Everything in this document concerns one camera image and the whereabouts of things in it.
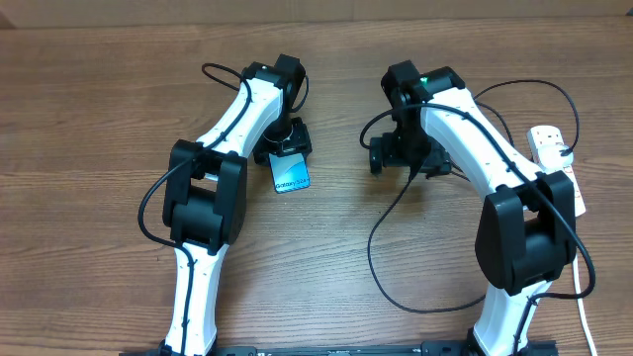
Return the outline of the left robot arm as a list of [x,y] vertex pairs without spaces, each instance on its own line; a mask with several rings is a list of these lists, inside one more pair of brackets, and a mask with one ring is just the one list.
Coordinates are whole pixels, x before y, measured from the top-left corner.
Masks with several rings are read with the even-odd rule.
[[246,213],[247,163],[271,170],[278,194],[310,186],[308,128],[297,111],[308,93],[305,68],[281,54],[237,73],[236,96],[219,121],[170,152],[162,220],[175,244],[174,311],[161,355],[211,355],[223,261]]

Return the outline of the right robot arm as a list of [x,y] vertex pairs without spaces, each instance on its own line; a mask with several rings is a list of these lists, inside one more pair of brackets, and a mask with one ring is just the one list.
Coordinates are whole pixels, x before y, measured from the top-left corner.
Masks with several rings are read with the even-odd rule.
[[388,67],[381,87],[396,127],[362,138],[370,170],[408,167],[410,176],[462,173],[483,202],[475,241],[488,281],[482,313],[465,340],[424,341],[425,355],[556,355],[553,341],[527,333],[538,303],[565,266],[584,252],[576,233],[573,180],[524,157],[481,112],[464,80],[445,66]]

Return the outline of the Samsung Galaxy smartphone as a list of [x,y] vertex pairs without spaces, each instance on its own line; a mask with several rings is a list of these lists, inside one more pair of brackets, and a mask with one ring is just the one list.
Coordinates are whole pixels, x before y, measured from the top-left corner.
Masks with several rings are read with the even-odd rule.
[[289,193],[311,186],[311,178],[304,156],[296,153],[287,156],[269,155],[274,189],[278,194]]

